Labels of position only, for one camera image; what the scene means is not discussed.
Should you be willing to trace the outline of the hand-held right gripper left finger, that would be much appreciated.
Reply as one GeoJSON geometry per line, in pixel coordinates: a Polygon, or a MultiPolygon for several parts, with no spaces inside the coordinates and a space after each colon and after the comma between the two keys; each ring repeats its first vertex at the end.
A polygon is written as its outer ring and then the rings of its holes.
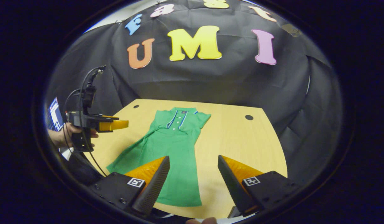
{"type": "Polygon", "coordinates": [[[170,157],[163,156],[126,174],[112,172],[88,186],[104,202],[137,216],[149,216],[170,170],[170,157]]]}

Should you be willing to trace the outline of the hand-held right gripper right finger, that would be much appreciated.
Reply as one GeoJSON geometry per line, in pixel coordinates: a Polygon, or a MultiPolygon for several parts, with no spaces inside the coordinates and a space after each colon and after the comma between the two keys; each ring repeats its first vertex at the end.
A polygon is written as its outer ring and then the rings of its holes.
{"type": "Polygon", "coordinates": [[[244,217],[277,207],[300,188],[276,171],[263,173],[223,155],[218,156],[218,169],[236,208],[244,217]]]}

